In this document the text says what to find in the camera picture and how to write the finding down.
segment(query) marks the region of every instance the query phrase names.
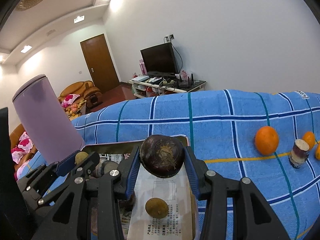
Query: towel label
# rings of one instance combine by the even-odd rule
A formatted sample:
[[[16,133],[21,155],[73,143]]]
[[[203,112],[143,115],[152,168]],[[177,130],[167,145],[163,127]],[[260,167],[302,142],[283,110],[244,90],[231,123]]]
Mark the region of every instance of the towel label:
[[[309,98],[308,95],[305,92],[302,92],[302,91],[294,91],[294,92],[298,93],[302,97],[302,99],[308,99]]]

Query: blue checkered towel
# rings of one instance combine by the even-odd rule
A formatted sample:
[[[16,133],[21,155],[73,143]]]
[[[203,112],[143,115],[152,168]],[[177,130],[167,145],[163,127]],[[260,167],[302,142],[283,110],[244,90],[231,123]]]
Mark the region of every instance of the blue checkered towel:
[[[251,178],[291,239],[303,238],[320,214],[316,147],[300,169],[288,161],[296,138],[313,131],[320,139],[318,94],[237,90],[174,94],[124,101],[72,122],[87,144],[142,140],[151,134],[186,135],[196,157],[209,169],[230,179]],[[253,141],[266,125],[276,129],[280,143],[274,155],[262,157]],[[198,206],[202,225],[205,201]],[[232,239],[232,216],[230,200],[227,239]]]

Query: orange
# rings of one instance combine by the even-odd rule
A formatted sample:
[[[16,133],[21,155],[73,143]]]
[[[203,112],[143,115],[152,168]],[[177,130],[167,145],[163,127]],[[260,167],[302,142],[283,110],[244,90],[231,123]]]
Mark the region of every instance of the orange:
[[[318,144],[316,152],[315,152],[315,157],[317,160],[320,160],[320,144]]]
[[[316,142],[316,137],[313,132],[306,132],[304,136],[302,137],[302,140],[304,140],[309,145],[309,151],[314,147]]]
[[[274,128],[264,126],[257,131],[254,143],[262,155],[270,155],[278,148],[279,136]]]

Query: pink floral pillow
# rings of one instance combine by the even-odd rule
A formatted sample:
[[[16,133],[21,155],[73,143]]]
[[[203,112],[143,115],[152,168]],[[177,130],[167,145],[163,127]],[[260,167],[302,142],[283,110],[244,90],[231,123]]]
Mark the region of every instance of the pink floral pillow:
[[[72,105],[72,103],[79,97],[80,95],[76,95],[76,94],[70,94],[67,95],[66,98],[63,100],[62,102],[62,107],[66,108],[70,105]]]
[[[16,147],[11,150],[11,154],[13,161],[18,164],[21,158],[26,154],[26,152],[25,150]]]
[[[20,166],[20,168],[17,170],[17,180],[21,178],[21,174],[22,174],[23,168],[28,165],[28,162],[29,162],[29,161],[30,161],[30,160],[28,160],[28,161],[26,161],[25,163],[23,163],[23,164]]]
[[[33,147],[33,143],[30,139],[24,139],[21,142],[19,142],[17,147],[24,150],[26,153],[29,153]]]
[[[30,139],[29,135],[27,134],[26,131],[23,132],[23,134],[20,136],[19,141],[22,141],[24,139]]]

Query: purple thermos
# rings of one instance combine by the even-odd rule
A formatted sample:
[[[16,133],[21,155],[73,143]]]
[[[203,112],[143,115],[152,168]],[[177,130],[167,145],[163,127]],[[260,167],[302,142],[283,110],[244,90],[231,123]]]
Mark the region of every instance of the purple thermos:
[[[12,102],[23,127],[47,163],[62,161],[84,146],[44,74],[20,87]]]

